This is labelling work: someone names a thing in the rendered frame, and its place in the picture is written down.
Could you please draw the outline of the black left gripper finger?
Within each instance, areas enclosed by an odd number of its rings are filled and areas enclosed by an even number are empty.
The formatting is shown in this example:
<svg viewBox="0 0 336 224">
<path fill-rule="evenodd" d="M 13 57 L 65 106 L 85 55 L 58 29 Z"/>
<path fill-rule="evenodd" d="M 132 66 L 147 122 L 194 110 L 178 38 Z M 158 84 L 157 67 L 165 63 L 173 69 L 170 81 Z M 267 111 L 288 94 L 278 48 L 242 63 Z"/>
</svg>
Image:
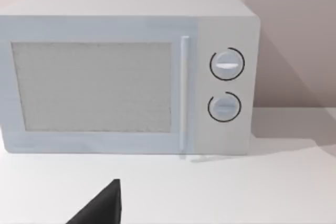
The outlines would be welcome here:
<svg viewBox="0 0 336 224">
<path fill-rule="evenodd" d="M 114 179 L 66 224 L 121 224 L 121 180 Z"/>
</svg>

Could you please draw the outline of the pale microwave door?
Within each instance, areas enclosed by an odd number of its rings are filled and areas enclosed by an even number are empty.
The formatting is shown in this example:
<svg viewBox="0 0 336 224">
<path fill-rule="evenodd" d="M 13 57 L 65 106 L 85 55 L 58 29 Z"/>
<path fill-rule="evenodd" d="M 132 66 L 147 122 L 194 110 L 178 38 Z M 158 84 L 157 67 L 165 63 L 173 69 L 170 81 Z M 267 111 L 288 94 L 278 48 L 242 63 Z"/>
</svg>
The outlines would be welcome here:
<svg viewBox="0 0 336 224">
<path fill-rule="evenodd" d="M 180 154 L 195 124 L 197 21 L 183 16 L 0 15 L 0 128 L 10 153 Z"/>
</svg>

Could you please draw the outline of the pale microwave oven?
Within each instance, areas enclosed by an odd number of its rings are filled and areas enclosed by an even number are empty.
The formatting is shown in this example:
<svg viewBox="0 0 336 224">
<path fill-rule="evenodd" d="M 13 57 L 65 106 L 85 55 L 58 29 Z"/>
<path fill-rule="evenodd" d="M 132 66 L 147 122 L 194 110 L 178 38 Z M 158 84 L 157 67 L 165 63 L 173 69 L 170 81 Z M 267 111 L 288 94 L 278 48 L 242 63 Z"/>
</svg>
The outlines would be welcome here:
<svg viewBox="0 0 336 224">
<path fill-rule="evenodd" d="M 254 104 L 260 19 L 241 0 L 21 0 L 0 15 L 183 16 L 197 21 L 193 151 L 185 154 L 244 155 L 248 151 Z M 218 53 L 241 56 L 240 73 L 221 79 L 212 70 Z M 233 118 L 212 113 L 216 98 L 234 98 Z"/>
</svg>

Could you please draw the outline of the small pale microwave knob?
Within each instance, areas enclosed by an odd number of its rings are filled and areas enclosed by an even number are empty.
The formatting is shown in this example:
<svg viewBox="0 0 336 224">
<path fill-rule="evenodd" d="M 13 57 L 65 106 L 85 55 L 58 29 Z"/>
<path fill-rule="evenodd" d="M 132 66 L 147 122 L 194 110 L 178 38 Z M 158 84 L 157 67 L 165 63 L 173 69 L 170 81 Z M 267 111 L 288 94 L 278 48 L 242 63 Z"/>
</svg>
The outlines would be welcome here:
<svg viewBox="0 0 336 224">
<path fill-rule="evenodd" d="M 237 105 L 234 98 L 222 97 L 213 101 L 212 113 L 218 120 L 226 121 L 233 118 L 237 111 Z"/>
</svg>

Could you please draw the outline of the large pale microwave knob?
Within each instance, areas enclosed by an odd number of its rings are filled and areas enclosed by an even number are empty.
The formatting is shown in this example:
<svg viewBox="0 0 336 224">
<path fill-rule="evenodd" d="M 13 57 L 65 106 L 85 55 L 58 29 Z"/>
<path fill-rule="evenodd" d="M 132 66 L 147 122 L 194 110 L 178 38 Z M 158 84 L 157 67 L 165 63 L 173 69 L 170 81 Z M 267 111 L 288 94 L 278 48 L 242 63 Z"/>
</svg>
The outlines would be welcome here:
<svg viewBox="0 0 336 224">
<path fill-rule="evenodd" d="M 234 51 L 218 53 L 212 59 L 212 70 L 221 79 L 231 79 L 237 76 L 242 68 L 241 56 Z"/>
</svg>

